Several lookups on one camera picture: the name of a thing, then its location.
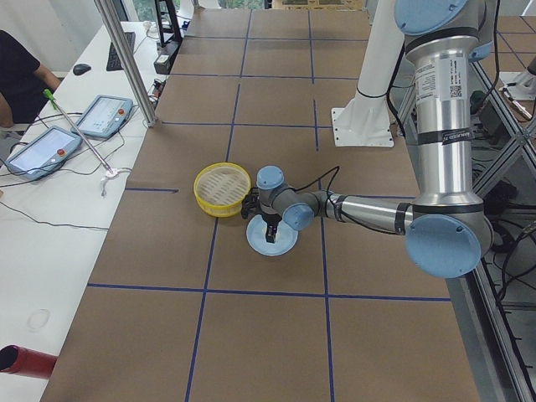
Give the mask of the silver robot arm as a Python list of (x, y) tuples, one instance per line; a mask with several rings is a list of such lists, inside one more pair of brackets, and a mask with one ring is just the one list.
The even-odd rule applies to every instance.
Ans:
[(255, 217), (246, 237), (262, 255), (282, 255), (316, 217), (405, 237), (411, 260), (438, 277), (463, 276), (492, 245), (493, 230), (472, 186), (472, 130), (467, 74), (495, 43), (495, 1), (381, 1), (355, 97), (334, 109), (338, 145), (385, 142), (375, 112), (385, 108), (396, 63), (415, 68), (419, 195), (394, 204), (329, 189), (300, 193), (276, 166), (257, 174)]

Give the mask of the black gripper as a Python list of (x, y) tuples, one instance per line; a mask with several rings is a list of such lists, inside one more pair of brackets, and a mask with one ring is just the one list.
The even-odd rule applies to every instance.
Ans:
[(266, 222), (265, 240), (268, 243), (276, 242), (277, 225), (281, 221), (279, 214), (262, 213), (262, 219)]

